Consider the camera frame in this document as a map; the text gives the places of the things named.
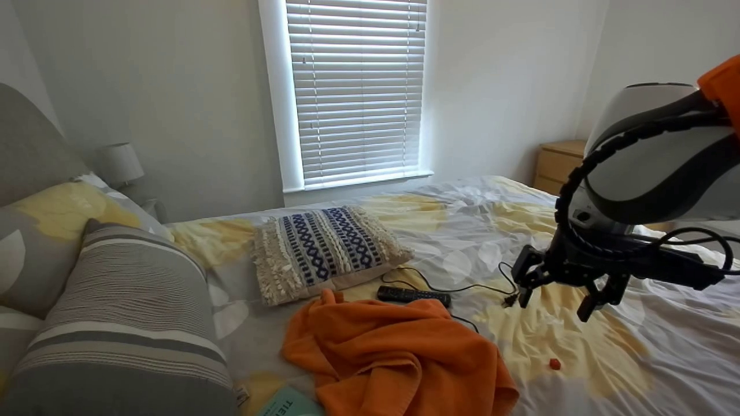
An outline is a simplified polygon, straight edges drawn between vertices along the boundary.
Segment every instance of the bedding with yellow floral pattern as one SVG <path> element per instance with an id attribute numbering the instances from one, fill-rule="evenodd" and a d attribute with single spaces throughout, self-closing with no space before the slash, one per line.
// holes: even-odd
<path id="1" fill-rule="evenodd" d="M 426 289 L 426 280 L 437 289 L 486 284 L 456 291 L 451 312 L 502 351 L 523 393 L 513 414 L 735 414 L 740 280 L 705 291 L 631 280 L 622 305 L 599 310 L 587 324 L 576 317 L 583 294 L 574 287 L 546 287 L 527 310 L 502 305 L 504 294 L 490 291 L 511 291 L 500 263 L 513 263 L 523 245 L 550 243 L 553 203 L 550 194 L 506 178 L 356 201 L 412 261 L 345 298 L 372 298 L 379 284 Z M 254 236 L 268 217 L 273 213 L 173 226 L 176 243 L 210 270 L 217 335 L 252 398 L 284 384 L 312 391 L 308 374 L 280 361 L 284 326 L 305 303 L 266 310 L 257 287 Z M 722 261 L 717 252 L 691 250 Z"/>
<path id="2" fill-rule="evenodd" d="M 0 305 L 44 317 L 65 287 L 88 220 L 169 238 L 167 226 L 93 173 L 46 187 L 0 208 Z"/>

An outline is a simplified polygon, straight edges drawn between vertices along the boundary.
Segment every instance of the black device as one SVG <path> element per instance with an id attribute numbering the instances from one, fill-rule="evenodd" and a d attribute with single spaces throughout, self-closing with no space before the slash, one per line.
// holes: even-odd
<path id="1" fill-rule="evenodd" d="M 451 294 L 446 291 L 416 291 L 416 289 L 400 289 L 400 287 L 379 287 L 377 298 L 386 303 L 412 303 L 416 298 L 437 298 L 444 307 L 451 307 Z"/>

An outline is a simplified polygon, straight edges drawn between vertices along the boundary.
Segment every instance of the gray striped cushion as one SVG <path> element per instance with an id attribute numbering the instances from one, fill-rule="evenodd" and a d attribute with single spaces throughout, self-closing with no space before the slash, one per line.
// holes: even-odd
<path id="1" fill-rule="evenodd" d="M 150 233 L 88 226 L 5 411 L 238 414 L 201 270 Z"/>

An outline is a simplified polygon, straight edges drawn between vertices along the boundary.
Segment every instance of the crumpled sheet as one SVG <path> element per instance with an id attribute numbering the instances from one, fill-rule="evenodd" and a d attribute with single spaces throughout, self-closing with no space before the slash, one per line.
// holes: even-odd
<path id="1" fill-rule="evenodd" d="M 500 291 L 511 291 L 502 261 L 513 263 L 523 245 L 550 243 L 553 203 L 550 194 L 506 178 L 356 201 L 414 254 L 389 282 L 421 289 L 426 277 L 437 289 L 488 284 Z M 264 391 L 261 379 L 312 388 L 305 372 L 280 358 L 287 321 L 305 303 L 261 307 L 254 282 L 254 229 L 273 213 L 296 210 L 305 208 L 171 224 L 173 240 L 208 270 L 222 349 L 234 377 L 254 391 Z M 717 252 L 691 250 L 722 261 Z M 345 298 L 372 298 L 377 287 L 356 287 Z M 705 291 L 631 280 L 622 305 L 594 312 L 587 324 L 576 317 L 580 298 L 580 289 L 560 284 L 534 291 L 527 310 L 504 307 L 504 294 L 479 287 L 453 296 L 451 312 L 493 340 L 516 377 L 520 402 L 513 414 L 740 409 L 738 277 Z"/>

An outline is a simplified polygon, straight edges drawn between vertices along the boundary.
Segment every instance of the patterned pillow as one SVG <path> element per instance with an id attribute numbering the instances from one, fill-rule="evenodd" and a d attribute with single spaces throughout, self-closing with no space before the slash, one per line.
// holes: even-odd
<path id="1" fill-rule="evenodd" d="M 167 240 L 90 224 L 0 414 L 238 414 L 206 280 Z"/>
<path id="2" fill-rule="evenodd" d="M 167 226 L 97 176 L 46 187 L 0 208 L 0 305 L 44 317 L 65 287 L 88 220 L 167 236 Z"/>
<path id="3" fill-rule="evenodd" d="M 377 280 L 409 259 L 391 233 L 354 208 L 275 217 L 261 226 L 257 282 L 280 305 Z"/>
<path id="4" fill-rule="evenodd" d="M 0 398 L 7 391 L 7 381 L 25 354 L 28 342 L 39 328 L 39 319 L 0 305 Z"/>

